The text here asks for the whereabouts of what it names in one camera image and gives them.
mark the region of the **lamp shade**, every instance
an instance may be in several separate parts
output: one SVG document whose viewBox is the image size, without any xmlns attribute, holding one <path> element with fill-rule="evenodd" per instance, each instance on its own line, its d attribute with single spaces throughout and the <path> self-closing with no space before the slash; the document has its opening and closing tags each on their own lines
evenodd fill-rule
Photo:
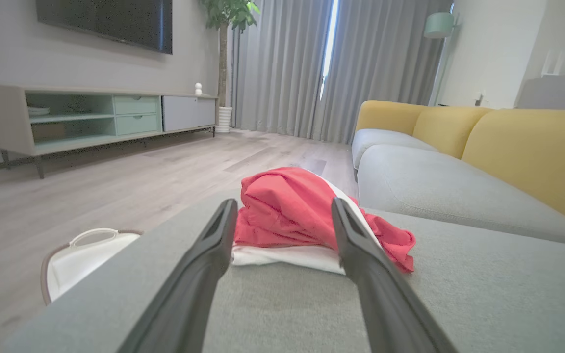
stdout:
<svg viewBox="0 0 565 353">
<path fill-rule="evenodd" d="M 426 38 L 446 38 L 453 31 L 455 17 L 451 13 L 434 13 L 426 18 L 424 36 Z"/>
</svg>

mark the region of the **plant foliage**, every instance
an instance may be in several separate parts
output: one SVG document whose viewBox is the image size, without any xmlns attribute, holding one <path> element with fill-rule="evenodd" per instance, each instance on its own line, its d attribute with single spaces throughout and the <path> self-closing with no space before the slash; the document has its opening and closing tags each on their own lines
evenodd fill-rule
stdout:
<svg viewBox="0 0 565 353">
<path fill-rule="evenodd" d="M 206 28 L 220 29 L 232 24 L 232 28 L 245 31 L 256 26 L 253 11 L 260 10 L 251 0 L 199 0 L 206 9 Z"/>
</svg>

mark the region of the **light wood floor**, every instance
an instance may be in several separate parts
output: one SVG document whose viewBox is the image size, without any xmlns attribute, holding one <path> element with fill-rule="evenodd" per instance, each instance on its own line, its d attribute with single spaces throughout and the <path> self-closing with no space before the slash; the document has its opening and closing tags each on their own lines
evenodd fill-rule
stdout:
<svg viewBox="0 0 565 353">
<path fill-rule="evenodd" d="M 0 342 L 45 305 L 43 257 L 91 228 L 150 230 L 219 190 L 276 167 L 304 167 L 357 196 L 350 146 L 233 130 L 124 143 L 0 170 Z"/>
</svg>

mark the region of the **tv stand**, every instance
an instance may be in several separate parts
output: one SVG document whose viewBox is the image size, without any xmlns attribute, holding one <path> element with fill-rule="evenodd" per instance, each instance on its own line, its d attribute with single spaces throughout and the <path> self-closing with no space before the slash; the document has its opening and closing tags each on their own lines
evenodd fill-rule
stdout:
<svg viewBox="0 0 565 353">
<path fill-rule="evenodd" d="M 49 107 L 30 116 L 28 105 Z M 171 92 L 0 85 L 0 150 L 34 158 L 41 179 L 42 156 L 120 141 L 210 129 L 215 137 L 218 99 Z"/>
</svg>

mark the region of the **mint green drawer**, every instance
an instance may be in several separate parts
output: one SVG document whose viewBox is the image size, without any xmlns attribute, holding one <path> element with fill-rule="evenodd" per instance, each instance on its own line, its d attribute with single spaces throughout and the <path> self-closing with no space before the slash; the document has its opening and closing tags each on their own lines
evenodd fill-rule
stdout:
<svg viewBox="0 0 565 353">
<path fill-rule="evenodd" d="M 140 132 L 157 131 L 158 116 L 154 115 L 133 115 L 117 116 L 117 135 L 138 134 Z"/>
<path fill-rule="evenodd" d="M 115 96 L 115 114 L 155 113 L 159 96 Z"/>
</svg>

